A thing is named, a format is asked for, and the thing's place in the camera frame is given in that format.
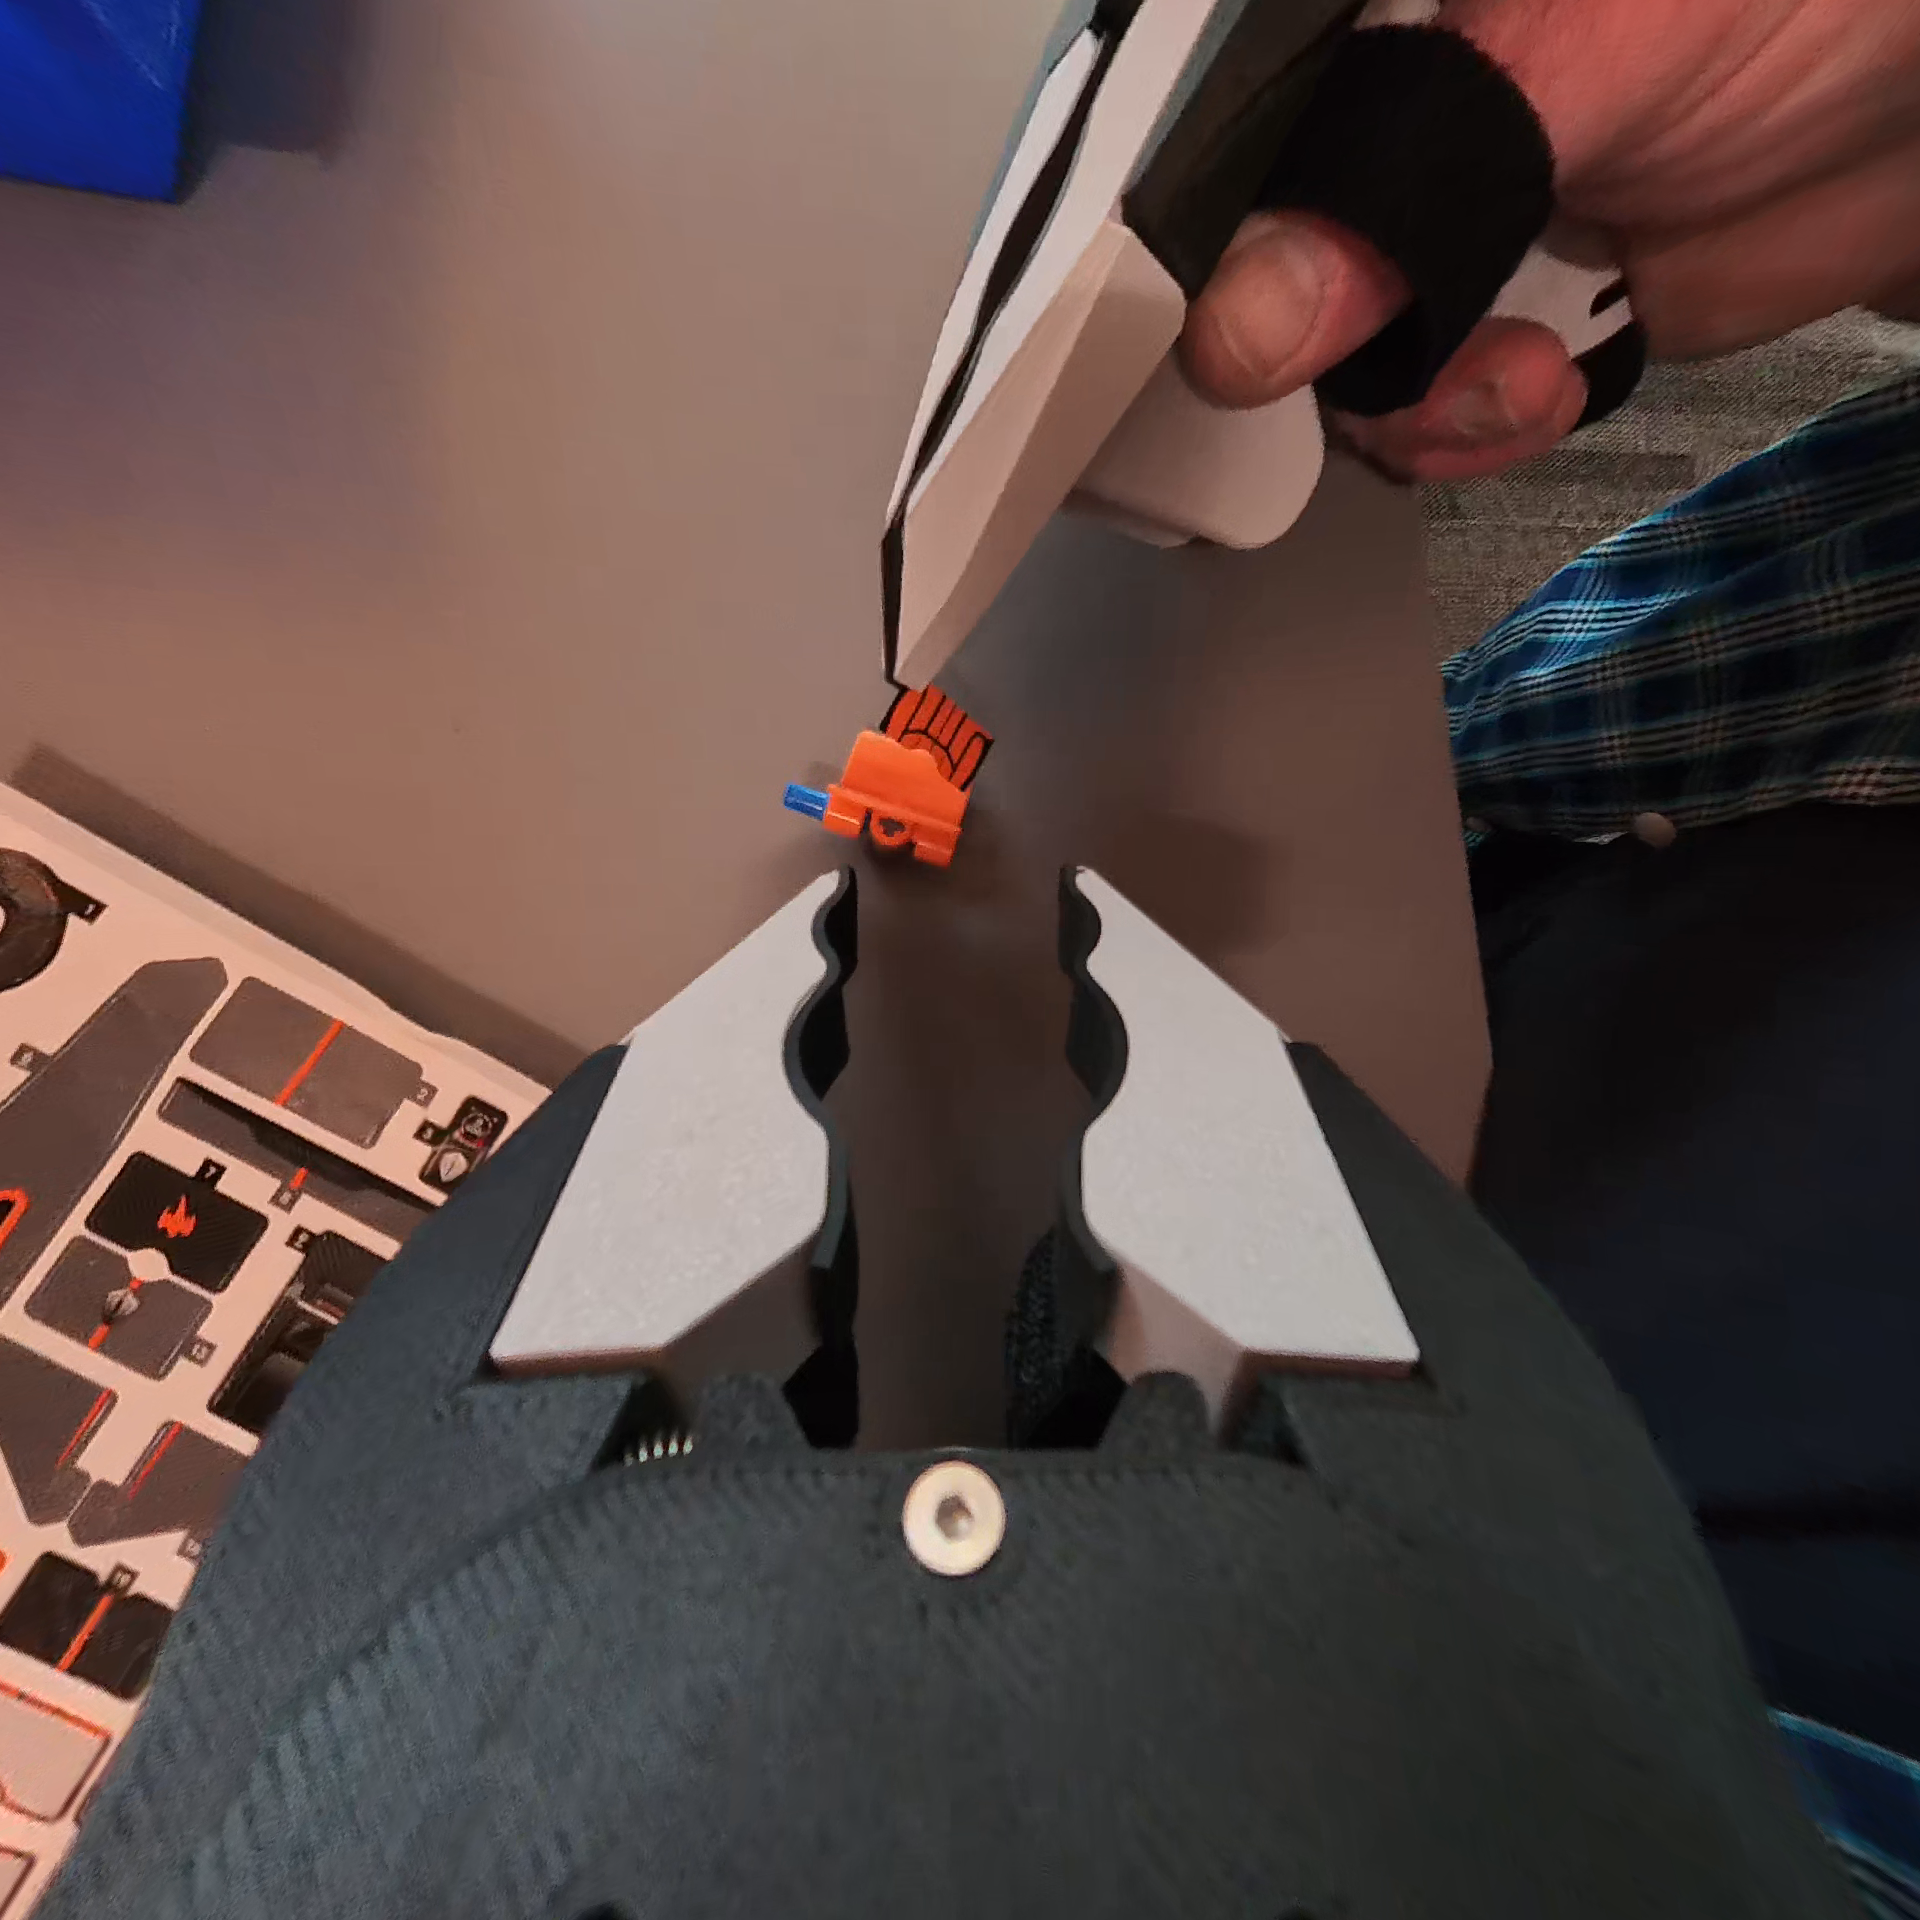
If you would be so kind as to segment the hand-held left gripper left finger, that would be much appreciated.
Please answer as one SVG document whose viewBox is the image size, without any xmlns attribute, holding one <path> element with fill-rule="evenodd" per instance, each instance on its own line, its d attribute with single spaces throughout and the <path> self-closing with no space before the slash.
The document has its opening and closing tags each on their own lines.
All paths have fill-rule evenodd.
<svg viewBox="0 0 1920 1920">
<path fill-rule="evenodd" d="M 678 1406 L 780 1387 L 859 1427 L 857 1237 L 828 1093 L 848 1066 L 857 881 L 833 868 L 640 1019 L 491 1343 L 508 1376 L 634 1371 Z"/>
</svg>

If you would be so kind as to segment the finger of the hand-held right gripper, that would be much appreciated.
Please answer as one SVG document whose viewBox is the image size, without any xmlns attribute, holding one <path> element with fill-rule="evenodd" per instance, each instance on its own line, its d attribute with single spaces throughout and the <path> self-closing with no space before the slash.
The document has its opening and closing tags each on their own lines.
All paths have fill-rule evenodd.
<svg viewBox="0 0 1920 1920">
<path fill-rule="evenodd" d="M 1236 411 L 1190 389 L 1176 346 L 1193 297 L 1122 213 L 1219 3 L 1117 6 L 1122 32 L 1059 204 L 894 519 L 897 674 L 943 665 L 1063 509 L 1150 546 L 1257 550 L 1289 532 L 1321 477 L 1310 393 Z"/>
<path fill-rule="evenodd" d="M 1059 204 L 1090 100 L 1122 32 L 1113 22 L 1120 9 L 1117 3 L 1066 3 L 1049 35 L 935 344 L 889 519 L 903 513 L 913 485 L 947 437 L 996 315 Z"/>
</svg>

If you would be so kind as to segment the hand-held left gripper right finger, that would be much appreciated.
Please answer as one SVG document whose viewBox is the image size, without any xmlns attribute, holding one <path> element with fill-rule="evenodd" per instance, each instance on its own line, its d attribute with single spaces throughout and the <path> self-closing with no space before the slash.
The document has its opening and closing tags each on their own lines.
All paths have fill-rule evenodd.
<svg viewBox="0 0 1920 1920">
<path fill-rule="evenodd" d="M 1060 875 L 1068 1376 L 1179 1374 L 1228 1435 L 1280 1373 L 1409 1381 L 1421 1347 L 1297 1071 L 1233 985 L 1090 865 Z"/>
</svg>

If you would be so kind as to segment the orange ribbed lego piece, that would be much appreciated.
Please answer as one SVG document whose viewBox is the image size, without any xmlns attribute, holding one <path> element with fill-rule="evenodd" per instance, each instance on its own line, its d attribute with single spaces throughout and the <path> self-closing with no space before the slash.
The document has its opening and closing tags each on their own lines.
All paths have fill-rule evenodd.
<svg viewBox="0 0 1920 1920">
<path fill-rule="evenodd" d="M 994 735 L 936 683 L 901 687 L 887 707 L 880 733 L 903 750 L 928 756 L 959 792 L 973 785 L 994 748 Z"/>
</svg>

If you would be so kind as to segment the orange lego assembly blue pin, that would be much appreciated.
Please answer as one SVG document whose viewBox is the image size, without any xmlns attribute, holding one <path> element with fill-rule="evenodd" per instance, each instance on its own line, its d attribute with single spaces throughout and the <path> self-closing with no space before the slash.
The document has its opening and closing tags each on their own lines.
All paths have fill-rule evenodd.
<svg viewBox="0 0 1920 1920">
<path fill-rule="evenodd" d="M 941 771 L 935 756 L 867 731 L 857 733 L 836 781 L 788 784 L 781 805 L 836 837 L 867 838 L 943 870 L 959 849 L 969 792 Z"/>
</svg>

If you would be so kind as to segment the lego sticker sheet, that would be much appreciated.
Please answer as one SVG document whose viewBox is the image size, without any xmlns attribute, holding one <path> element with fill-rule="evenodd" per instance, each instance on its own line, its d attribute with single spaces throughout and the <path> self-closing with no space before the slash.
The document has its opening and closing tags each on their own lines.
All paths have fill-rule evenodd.
<svg viewBox="0 0 1920 1920">
<path fill-rule="evenodd" d="M 1 1913 L 329 1331 L 546 1100 L 1 790 Z"/>
</svg>

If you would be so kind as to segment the person's right hand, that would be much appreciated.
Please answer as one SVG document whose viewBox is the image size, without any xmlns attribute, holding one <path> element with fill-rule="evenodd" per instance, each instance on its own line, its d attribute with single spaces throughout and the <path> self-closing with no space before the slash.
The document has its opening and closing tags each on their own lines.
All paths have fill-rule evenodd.
<svg viewBox="0 0 1920 1920">
<path fill-rule="evenodd" d="M 1652 359 L 1756 348 L 1851 308 L 1915 321 L 1914 1 L 1464 1 L 1432 22 L 1532 108 L 1560 207 L 1601 236 Z M 1186 378 L 1257 409 L 1409 297 L 1359 234 L 1254 216 L 1186 312 Z"/>
</svg>

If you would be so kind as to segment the dark pants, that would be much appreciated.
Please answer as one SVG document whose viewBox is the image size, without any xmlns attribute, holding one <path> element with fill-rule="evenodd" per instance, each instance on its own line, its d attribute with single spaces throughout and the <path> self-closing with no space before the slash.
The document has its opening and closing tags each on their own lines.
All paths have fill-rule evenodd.
<svg viewBox="0 0 1920 1920">
<path fill-rule="evenodd" d="M 1476 1203 L 1637 1402 L 1767 1700 L 1915 1759 L 1917 816 L 1489 832 Z"/>
</svg>

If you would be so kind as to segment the blue plaid shirt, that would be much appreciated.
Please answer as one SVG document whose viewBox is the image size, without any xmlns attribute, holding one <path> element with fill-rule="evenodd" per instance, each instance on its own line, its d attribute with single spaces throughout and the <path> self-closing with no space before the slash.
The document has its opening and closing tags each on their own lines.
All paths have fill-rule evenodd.
<svg viewBox="0 0 1920 1920">
<path fill-rule="evenodd" d="M 1596 542 L 1442 680 L 1470 846 L 1915 805 L 1915 368 Z"/>
</svg>

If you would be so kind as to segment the blue box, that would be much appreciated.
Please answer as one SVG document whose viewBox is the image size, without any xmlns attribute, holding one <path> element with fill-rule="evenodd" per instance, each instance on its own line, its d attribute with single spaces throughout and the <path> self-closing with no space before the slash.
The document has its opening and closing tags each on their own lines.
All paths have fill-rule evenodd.
<svg viewBox="0 0 1920 1920">
<path fill-rule="evenodd" d="M 200 1 L 4 1 L 1 177 L 169 201 Z"/>
</svg>

